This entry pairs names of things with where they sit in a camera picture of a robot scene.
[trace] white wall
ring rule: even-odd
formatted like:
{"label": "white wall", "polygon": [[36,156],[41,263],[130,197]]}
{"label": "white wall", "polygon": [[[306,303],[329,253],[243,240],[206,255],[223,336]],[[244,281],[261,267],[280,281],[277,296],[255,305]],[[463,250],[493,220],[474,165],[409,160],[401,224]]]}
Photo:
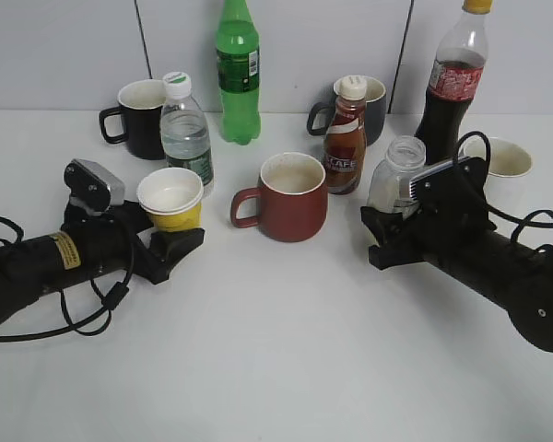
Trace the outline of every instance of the white wall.
{"label": "white wall", "polygon": [[[188,72],[207,111],[220,109],[215,32],[221,0],[138,0],[154,77]],[[261,111],[306,112],[340,76],[391,91],[409,0],[248,0],[261,47]]]}
{"label": "white wall", "polygon": [[[222,0],[137,0],[154,77],[182,69],[219,110]],[[349,73],[391,91],[410,0],[248,0],[262,48],[261,110],[305,112]],[[393,112],[422,112],[436,47],[461,0],[416,0]],[[495,0],[490,58],[470,112],[553,113],[553,0]],[[0,0],[0,109],[102,109],[145,78],[132,0]]]}
{"label": "white wall", "polygon": [[[419,113],[436,48],[461,0],[416,0],[395,89],[394,113]],[[495,0],[489,60],[471,113],[553,114],[553,0]]]}
{"label": "white wall", "polygon": [[131,0],[0,0],[0,109],[102,109],[146,77]]}

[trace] red mug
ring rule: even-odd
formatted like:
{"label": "red mug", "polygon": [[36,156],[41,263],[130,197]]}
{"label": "red mug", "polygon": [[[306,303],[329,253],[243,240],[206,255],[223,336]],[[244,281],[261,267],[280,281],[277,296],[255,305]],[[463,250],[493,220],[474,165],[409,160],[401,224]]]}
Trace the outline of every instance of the red mug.
{"label": "red mug", "polygon": [[[258,215],[238,218],[240,205],[259,200]],[[328,191],[322,163],[298,152],[270,157],[260,169],[258,187],[239,191],[231,202],[231,224],[259,226],[270,238],[298,242],[311,238],[324,225]]]}

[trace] black mug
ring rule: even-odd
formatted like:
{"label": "black mug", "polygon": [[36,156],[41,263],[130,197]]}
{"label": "black mug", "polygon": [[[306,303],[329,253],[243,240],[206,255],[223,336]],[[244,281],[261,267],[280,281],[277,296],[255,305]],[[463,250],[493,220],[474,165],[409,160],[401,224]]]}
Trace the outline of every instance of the black mug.
{"label": "black mug", "polygon": [[[377,78],[371,76],[363,76],[367,80],[367,108],[365,110],[365,134],[367,135],[367,145],[372,145],[381,136],[383,125],[385,124],[385,114],[387,113],[386,95],[387,91],[385,85]],[[325,135],[328,130],[330,122],[334,118],[335,114],[335,99],[338,97],[338,90],[342,78],[339,78],[334,83],[334,91],[330,101],[319,102],[313,105],[310,110],[309,118],[307,119],[307,132],[310,135]],[[315,118],[318,113],[325,111],[326,125],[317,129],[313,128]]]}
{"label": "black mug", "polygon": [[[163,159],[164,149],[159,137],[159,117],[166,100],[161,80],[141,80],[130,83],[119,91],[119,106],[99,113],[100,131],[107,143],[126,142],[127,150],[143,159]],[[110,136],[104,121],[121,115],[123,133]]]}

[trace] cola bottle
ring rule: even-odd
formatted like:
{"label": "cola bottle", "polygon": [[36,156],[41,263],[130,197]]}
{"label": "cola bottle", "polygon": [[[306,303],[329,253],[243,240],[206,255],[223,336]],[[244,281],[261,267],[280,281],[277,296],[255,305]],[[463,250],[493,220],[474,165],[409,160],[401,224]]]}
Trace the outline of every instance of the cola bottle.
{"label": "cola bottle", "polygon": [[459,126],[477,91],[488,59],[485,18],[492,0],[465,0],[463,15],[442,39],[426,90],[416,138],[426,145],[426,164],[453,155]]}

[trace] paper cup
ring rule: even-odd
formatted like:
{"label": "paper cup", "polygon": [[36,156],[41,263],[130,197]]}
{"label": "paper cup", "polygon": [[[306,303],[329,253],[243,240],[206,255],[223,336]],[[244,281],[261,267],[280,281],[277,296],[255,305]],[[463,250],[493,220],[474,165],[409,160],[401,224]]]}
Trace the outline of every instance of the paper cup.
{"label": "paper cup", "polygon": [[[491,146],[491,160],[489,174],[494,177],[516,178],[530,172],[533,159],[519,145],[501,138],[489,138]],[[465,143],[463,153],[469,157],[486,157],[486,145],[483,140],[476,138]]]}
{"label": "paper cup", "polygon": [[137,186],[137,200],[154,226],[180,232],[201,226],[203,182],[191,170],[167,168],[147,175]]}
{"label": "paper cup", "polygon": [[[523,177],[533,167],[533,159],[519,145],[501,138],[489,138],[491,160],[485,193],[488,203],[509,213],[516,213],[524,193]],[[468,157],[486,157],[486,145],[480,138],[470,140],[462,148]]]}

